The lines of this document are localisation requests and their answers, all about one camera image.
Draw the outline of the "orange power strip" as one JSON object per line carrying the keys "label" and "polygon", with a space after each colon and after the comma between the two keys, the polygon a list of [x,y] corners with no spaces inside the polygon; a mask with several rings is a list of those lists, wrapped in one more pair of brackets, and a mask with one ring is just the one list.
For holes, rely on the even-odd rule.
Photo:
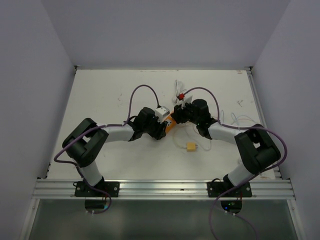
{"label": "orange power strip", "polygon": [[164,121],[167,123],[165,133],[168,134],[177,125],[177,123],[171,114],[168,115]]}

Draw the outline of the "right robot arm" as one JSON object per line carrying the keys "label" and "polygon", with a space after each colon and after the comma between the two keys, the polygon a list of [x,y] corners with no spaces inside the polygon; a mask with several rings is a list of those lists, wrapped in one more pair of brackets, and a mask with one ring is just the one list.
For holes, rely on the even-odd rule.
{"label": "right robot arm", "polygon": [[224,126],[211,116],[203,99],[176,105],[171,117],[177,124],[194,124],[198,133],[206,139],[237,147],[241,163],[223,178],[222,189],[227,196],[235,196],[241,190],[242,182],[260,174],[281,158],[280,150],[262,125],[255,124],[248,128]]}

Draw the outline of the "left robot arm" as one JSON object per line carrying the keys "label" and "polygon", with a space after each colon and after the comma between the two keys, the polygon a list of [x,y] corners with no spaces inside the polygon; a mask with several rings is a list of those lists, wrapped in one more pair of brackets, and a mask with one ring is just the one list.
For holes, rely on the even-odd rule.
{"label": "left robot arm", "polygon": [[98,170],[96,157],[105,143],[132,142],[147,134],[155,140],[166,136],[165,121],[170,111],[164,106],[155,110],[144,107],[127,123],[98,125],[91,118],[84,119],[63,141],[62,151],[73,159],[81,177],[87,182],[86,190],[92,196],[103,193],[104,178]]}

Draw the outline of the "yellow charger plug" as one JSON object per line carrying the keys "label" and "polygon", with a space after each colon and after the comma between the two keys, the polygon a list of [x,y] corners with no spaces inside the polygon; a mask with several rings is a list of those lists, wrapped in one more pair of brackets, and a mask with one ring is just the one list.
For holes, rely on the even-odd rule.
{"label": "yellow charger plug", "polygon": [[186,143],[186,151],[187,152],[195,152],[198,148],[198,145],[195,142],[187,142]]}

